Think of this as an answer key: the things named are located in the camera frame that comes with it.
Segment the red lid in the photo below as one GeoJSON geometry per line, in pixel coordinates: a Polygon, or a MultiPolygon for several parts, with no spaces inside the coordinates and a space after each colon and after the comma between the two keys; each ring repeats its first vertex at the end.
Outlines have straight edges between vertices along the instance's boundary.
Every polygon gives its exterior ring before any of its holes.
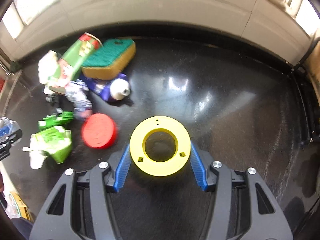
{"type": "Polygon", "coordinates": [[[82,139],[92,148],[110,147],[117,137],[116,123],[105,114],[93,114],[82,126],[82,139]]]}

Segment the purple package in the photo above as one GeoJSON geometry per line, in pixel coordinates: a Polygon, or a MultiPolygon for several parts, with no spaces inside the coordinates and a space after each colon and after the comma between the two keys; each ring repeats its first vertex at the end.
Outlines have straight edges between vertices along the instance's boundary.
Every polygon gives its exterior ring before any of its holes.
{"type": "Polygon", "coordinates": [[[87,78],[83,74],[80,75],[80,79],[86,83],[90,90],[107,102],[122,100],[130,94],[128,76],[122,73],[112,80],[87,78]]]}

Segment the green scrub sponge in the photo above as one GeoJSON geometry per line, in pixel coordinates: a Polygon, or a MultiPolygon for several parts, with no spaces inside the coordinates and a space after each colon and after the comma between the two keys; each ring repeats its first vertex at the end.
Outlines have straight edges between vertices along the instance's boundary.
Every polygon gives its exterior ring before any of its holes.
{"type": "Polygon", "coordinates": [[[130,62],[136,52],[132,39],[110,39],[82,63],[86,77],[111,80],[130,62]]]}

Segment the white bottle cap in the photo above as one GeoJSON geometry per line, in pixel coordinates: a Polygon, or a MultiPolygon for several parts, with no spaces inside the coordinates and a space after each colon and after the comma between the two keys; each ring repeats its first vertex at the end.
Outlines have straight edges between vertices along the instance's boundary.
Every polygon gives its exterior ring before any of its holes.
{"type": "Polygon", "coordinates": [[[115,100],[122,100],[130,94],[130,85],[127,81],[117,78],[110,85],[110,95],[115,100]]]}

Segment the gray wall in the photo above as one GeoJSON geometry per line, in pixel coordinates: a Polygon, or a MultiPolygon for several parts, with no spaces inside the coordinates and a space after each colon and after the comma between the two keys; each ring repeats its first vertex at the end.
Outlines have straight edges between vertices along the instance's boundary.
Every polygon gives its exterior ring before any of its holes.
{"type": "Polygon", "coordinates": [[[160,20],[201,25],[245,38],[296,64],[310,37],[268,0],[59,0],[14,40],[0,23],[0,47],[17,60],[43,44],[109,23],[160,20]]]}

